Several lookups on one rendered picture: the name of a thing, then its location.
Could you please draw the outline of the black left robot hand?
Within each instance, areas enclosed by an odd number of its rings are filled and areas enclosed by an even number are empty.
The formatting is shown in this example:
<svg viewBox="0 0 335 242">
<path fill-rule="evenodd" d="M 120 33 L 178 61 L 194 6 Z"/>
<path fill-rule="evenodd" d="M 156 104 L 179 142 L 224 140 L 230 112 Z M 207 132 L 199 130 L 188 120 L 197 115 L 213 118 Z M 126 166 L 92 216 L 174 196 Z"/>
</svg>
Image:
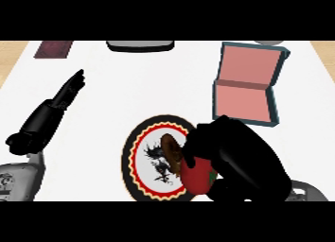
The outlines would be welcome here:
<svg viewBox="0 0 335 242">
<path fill-rule="evenodd" d="M 66 108 L 85 85 L 83 79 L 83 70 L 79 70 L 66 81 L 54 97 L 45 99 L 35 108 L 18 132 L 7 138 L 5 144 L 11 154 L 36 154 L 43 150 L 60 125 Z"/>
</svg>

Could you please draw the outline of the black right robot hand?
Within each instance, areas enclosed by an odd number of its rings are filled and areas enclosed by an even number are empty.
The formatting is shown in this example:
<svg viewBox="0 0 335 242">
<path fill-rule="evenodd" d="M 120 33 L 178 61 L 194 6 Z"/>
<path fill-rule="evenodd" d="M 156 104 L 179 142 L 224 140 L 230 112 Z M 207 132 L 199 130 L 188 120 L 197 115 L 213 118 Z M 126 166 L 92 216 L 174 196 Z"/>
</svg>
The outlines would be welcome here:
<svg viewBox="0 0 335 242">
<path fill-rule="evenodd" d="M 290 178 L 278 158 L 253 130 L 222 115 L 212 123 L 197 124 L 182 146 L 187 167 L 196 159 L 210 162 L 221 175 L 207 198 L 218 202 L 283 202 L 292 191 Z"/>
</svg>

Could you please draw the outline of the black patterned round plate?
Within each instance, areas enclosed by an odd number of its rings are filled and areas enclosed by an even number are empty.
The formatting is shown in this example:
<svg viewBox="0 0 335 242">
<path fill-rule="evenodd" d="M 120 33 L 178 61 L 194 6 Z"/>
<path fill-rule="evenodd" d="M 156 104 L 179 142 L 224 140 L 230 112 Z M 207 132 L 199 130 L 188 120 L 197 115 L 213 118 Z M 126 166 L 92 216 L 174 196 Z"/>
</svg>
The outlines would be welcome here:
<svg viewBox="0 0 335 242">
<path fill-rule="evenodd" d="M 120 174 L 125 189 L 135 201 L 190 201 L 185 190 L 169 171 L 160 138 L 169 134 L 178 146 L 193 129 L 191 123 L 175 115 L 147 118 L 132 129 L 120 153 Z"/>
</svg>

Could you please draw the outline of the open pink cardboard box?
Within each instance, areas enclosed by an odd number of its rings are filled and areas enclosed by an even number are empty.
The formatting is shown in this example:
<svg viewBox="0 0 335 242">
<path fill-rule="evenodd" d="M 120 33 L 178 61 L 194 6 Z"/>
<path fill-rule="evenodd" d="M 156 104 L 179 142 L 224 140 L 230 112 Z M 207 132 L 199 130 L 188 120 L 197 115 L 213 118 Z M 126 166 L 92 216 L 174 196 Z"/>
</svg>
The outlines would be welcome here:
<svg viewBox="0 0 335 242">
<path fill-rule="evenodd" d="M 212 84 L 212 118 L 225 115 L 244 124 L 278 124 L 272 89 L 290 51 L 281 46 L 222 42 Z"/>
</svg>

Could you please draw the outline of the dark red flat mat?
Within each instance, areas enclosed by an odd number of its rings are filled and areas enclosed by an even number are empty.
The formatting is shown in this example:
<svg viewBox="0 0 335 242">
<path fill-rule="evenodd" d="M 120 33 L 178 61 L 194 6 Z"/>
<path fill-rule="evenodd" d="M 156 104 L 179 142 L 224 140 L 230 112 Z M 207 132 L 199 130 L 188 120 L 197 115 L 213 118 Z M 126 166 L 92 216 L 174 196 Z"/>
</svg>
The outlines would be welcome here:
<svg viewBox="0 0 335 242">
<path fill-rule="evenodd" d="M 35 59 L 64 59 L 72 46 L 72 41 L 42 41 Z"/>
</svg>

